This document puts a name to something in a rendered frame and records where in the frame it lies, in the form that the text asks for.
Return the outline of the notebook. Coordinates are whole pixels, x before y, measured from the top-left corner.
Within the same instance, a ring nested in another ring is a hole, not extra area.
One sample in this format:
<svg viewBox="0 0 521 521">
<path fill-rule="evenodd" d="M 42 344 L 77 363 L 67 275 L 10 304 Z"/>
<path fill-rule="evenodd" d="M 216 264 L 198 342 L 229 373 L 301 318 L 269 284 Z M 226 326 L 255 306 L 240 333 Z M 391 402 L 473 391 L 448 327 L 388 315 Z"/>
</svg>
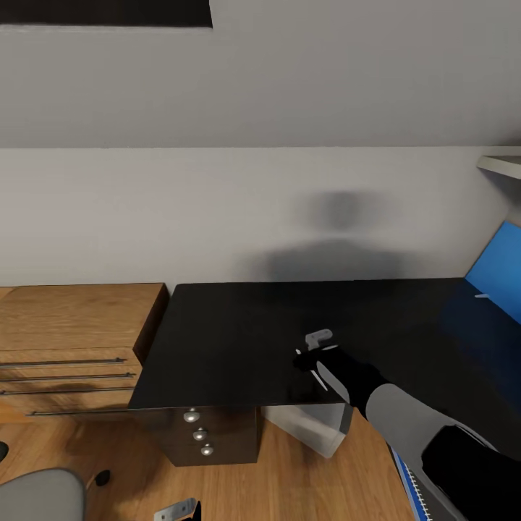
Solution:
<svg viewBox="0 0 521 521">
<path fill-rule="evenodd" d="M 420 503 L 423 506 L 428 521 L 458 521 L 458 519 L 434 496 L 434 494 L 420 481 L 419 477 L 406 465 Z"/>
</svg>

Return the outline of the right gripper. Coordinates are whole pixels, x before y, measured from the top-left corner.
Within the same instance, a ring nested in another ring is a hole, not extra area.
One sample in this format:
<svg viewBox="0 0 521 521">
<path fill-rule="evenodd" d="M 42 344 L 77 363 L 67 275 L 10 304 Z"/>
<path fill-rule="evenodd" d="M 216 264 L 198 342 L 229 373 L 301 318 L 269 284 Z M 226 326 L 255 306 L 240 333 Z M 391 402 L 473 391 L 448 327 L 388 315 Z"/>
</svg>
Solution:
<svg viewBox="0 0 521 521">
<path fill-rule="evenodd" d="M 324 345 L 309 352 L 304 352 L 302 354 L 298 353 L 296 359 L 292 360 L 295 369 L 300 369 L 303 373 L 313 371 L 313 369 L 318 370 L 318 368 L 316 368 L 314 365 L 314 356 L 320 349 L 323 348 Z"/>
</svg>

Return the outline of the swivel chair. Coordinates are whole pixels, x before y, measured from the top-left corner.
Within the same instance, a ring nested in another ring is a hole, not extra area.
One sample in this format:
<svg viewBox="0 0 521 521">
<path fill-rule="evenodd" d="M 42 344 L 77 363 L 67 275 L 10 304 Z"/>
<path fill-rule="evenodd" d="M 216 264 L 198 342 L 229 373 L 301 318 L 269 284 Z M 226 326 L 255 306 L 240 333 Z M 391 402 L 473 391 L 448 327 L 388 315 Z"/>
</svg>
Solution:
<svg viewBox="0 0 521 521">
<path fill-rule="evenodd" d="M 0 442 L 0 461 L 8 455 Z M 46 468 L 0 484 L 0 521 L 85 521 L 87 492 L 94 482 L 104 486 L 110 471 L 93 474 L 87 485 L 73 470 Z"/>
</svg>

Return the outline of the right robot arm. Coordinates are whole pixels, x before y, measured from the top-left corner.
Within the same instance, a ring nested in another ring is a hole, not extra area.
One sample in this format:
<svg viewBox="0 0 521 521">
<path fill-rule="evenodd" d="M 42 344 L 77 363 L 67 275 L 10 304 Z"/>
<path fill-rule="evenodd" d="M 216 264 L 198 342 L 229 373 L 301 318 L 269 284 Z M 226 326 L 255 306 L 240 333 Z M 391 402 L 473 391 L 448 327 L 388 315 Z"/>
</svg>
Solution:
<svg viewBox="0 0 521 521">
<path fill-rule="evenodd" d="M 521 462 L 339 345 L 320 347 L 318 342 L 331 336 L 328 329 L 307 334 L 309 352 L 292 360 L 295 369 L 318 370 L 458 521 L 521 521 Z"/>
</svg>

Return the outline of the folder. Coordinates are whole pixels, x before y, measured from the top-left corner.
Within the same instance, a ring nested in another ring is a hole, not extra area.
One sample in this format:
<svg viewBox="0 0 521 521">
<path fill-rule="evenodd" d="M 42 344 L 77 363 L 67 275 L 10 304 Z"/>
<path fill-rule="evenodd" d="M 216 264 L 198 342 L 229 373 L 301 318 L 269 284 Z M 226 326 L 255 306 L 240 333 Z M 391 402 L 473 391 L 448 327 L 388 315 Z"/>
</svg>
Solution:
<svg viewBox="0 0 521 521">
<path fill-rule="evenodd" d="M 425 511 L 423 510 L 423 506 L 420 503 L 419 496 L 416 493 L 414 485 L 412 484 L 411 478 L 409 474 L 407 474 L 406 464 L 403 462 L 401 457 L 399 457 L 398 453 L 396 453 L 393 449 L 391 449 L 391 453 L 397 466 L 397 470 L 399 471 L 404 489 L 406 490 L 406 494 L 414 513 L 415 520 L 428 521 L 427 516 L 425 515 Z"/>
</svg>

